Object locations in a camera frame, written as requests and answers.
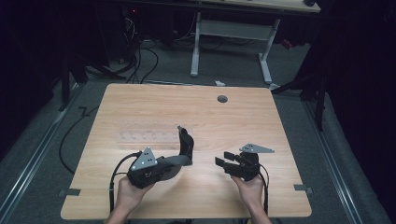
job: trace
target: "small black circle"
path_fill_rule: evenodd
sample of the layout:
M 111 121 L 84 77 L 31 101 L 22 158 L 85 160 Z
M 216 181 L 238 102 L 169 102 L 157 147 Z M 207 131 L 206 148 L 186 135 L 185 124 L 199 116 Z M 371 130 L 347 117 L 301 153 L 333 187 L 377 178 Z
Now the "small black circle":
M 227 98 L 227 96 L 225 96 L 225 95 L 220 95 L 220 96 L 218 96 L 218 101 L 219 101 L 220 103 L 227 103 L 228 98 Z

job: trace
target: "hand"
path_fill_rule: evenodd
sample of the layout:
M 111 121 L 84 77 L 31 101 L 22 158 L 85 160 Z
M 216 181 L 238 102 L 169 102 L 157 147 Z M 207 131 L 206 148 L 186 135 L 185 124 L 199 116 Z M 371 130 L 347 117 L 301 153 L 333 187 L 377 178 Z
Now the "hand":
M 265 214 L 262 208 L 262 189 L 264 183 L 259 175 L 253 179 L 245 182 L 239 177 L 231 176 L 239 189 L 239 196 L 242 202 L 247 207 L 254 223 L 270 224 L 272 223 L 269 217 Z
M 120 179 L 116 205 L 108 217 L 106 224 L 124 223 L 129 214 L 136 209 L 142 202 L 145 194 L 153 186 L 154 184 L 139 189 L 131 184 L 127 176 Z

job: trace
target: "table top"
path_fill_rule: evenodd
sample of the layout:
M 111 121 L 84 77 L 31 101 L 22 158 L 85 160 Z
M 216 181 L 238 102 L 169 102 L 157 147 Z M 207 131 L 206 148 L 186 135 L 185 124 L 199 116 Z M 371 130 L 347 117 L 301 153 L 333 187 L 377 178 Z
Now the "table top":
M 245 7 L 265 7 L 282 10 L 292 10 L 301 12 L 320 12 L 318 4 L 312 7 L 304 4 L 303 0 L 200 0 L 207 3 L 222 3 Z
M 220 103 L 220 95 L 228 101 Z M 107 218 L 108 184 L 119 161 L 146 147 L 156 158 L 178 155 L 177 125 L 194 139 L 193 165 L 156 183 L 130 218 L 249 217 L 235 183 L 215 164 L 247 143 L 275 151 L 259 154 L 270 178 L 269 216 L 310 216 L 305 192 L 294 189 L 303 183 L 268 89 L 110 84 L 70 186 L 80 194 L 66 196 L 62 218 Z

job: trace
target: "gray carpet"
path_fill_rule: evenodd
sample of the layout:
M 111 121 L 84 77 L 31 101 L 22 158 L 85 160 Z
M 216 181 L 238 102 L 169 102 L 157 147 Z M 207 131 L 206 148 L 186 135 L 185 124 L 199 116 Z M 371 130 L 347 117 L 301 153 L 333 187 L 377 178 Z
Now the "gray carpet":
M 147 42 L 144 45 L 149 47 L 153 43 Z M 226 86 L 268 87 L 263 82 L 262 72 L 257 60 L 257 53 L 260 52 L 262 43 L 254 42 L 238 48 L 233 44 L 223 44 L 218 49 L 210 50 L 210 48 L 216 46 L 216 43 L 203 44 L 199 76 L 190 77 L 192 46 L 174 45 L 170 48 L 159 43 L 152 49 L 159 56 L 158 66 L 147 77 L 146 81 L 152 82 L 155 80 L 213 86 L 215 80 L 220 80 Z M 268 58 L 274 83 L 282 85 L 292 81 L 308 50 L 309 46 L 287 50 L 282 46 L 274 45 Z M 140 78 L 156 62 L 155 56 L 151 52 L 142 49 L 141 53 L 142 63 L 138 70 Z M 115 69 L 118 66 L 120 65 L 113 64 L 112 68 Z M 67 221 L 60 217 L 64 198 L 58 194 L 60 190 L 68 189 L 73 176 L 61 165 L 58 152 L 68 130 L 81 118 L 82 109 L 80 107 L 85 106 L 90 110 L 98 106 L 106 85 L 110 82 L 113 82 L 113 80 L 106 77 L 90 76 L 90 81 L 83 87 L 82 93 L 71 105 L 59 130 L 50 142 L 44 160 L 28 188 L 22 194 L 8 223 L 103 223 L 103 220 Z M 2 180 L 0 199 L 2 202 L 6 199 L 34 154 L 44 133 L 59 114 L 58 109 L 61 106 L 60 85 L 55 87 L 54 93 L 54 98 L 35 115 L 19 141 L 0 163 L 0 179 Z M 309 103 L 301 102 L 296 93 L 298 91 L 286 91 L 275 95 L 274 98 L 302 180 L 313 191 L 307 194 L 313 212 L 310 217 L 273 218 L 273 222 L 350 223 L 334 187 L 329 167 L 322 153 L 321 143 L 316 134 L 317 130 L 312 125 L 312 118 L 306 111 L 306 104 Z M 329 98 L 326 99 L 326 104 L 323 134 L 350 189 L 361 215 L 362 223 L 390 223 L 350 151 L 332 111 Z M 64 161 L 73 170 L 77 167 L 79 156 L 84 148 L 94 117 L 95 113 L 92 113 L 89 117 L 83 119 L 64 139 Z

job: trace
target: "desk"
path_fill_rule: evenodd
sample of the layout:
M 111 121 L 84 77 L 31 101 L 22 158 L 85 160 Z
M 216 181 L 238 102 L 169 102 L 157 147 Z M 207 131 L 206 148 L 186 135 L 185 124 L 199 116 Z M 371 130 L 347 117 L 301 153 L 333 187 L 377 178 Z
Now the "desk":
M 219 95 L 228 102 L 220 103 Z M 268 89 L 110 84 L 70 186 L 80 189 L 80 194 L 66 196 L 62 218 L 107 218 L 107 189 L 118 162 L 147 146 L 155 157 L 177 155 L 178 139 L 152 139 L 154 134 L 172 130 L 178 137 L 177 125 L 194 138 L 193 165 L 158 182 L 130 217 L 249 217 L 235 183 L 215 164 L 215 157 L 223 158 L 224 151 L 239 153 L 247 143 L 275 151 L 259 154 L 270 176 L 269 216 L 310 216 L 305 192 L 294 189 L 303 183 Z M 125 162 L 119 172 L 126 172 L 132 161 Z
M 280 10 L 294 10 L 299 12 L 320 12 L 320 7 L 314 4 L 312 7 L 306 6 L 301 0 L 200 0 L 199 3 L 219 3 L 223 5 L 236 5 L 240 7 L 261 7 Z M 270 48 L 274 42 L 276 31 L 280 19 L 275 19 L 273 25 L 252 25 L 246 23 L 202 20 L 201 13 L 197 13 L 195 26 L 195 46 L 192 54 L 191 76 L 198 76 L 199 67 L 199 42 L 201 35 L 217 35 L 245 39 L 254 39 L 265 41 L 263 52 L 259 54 L 260 65 L 262 67 L 262 75 L 264 81 L 268 84 L 272 83 L 271 74 L 268 69 L 267 57 Z

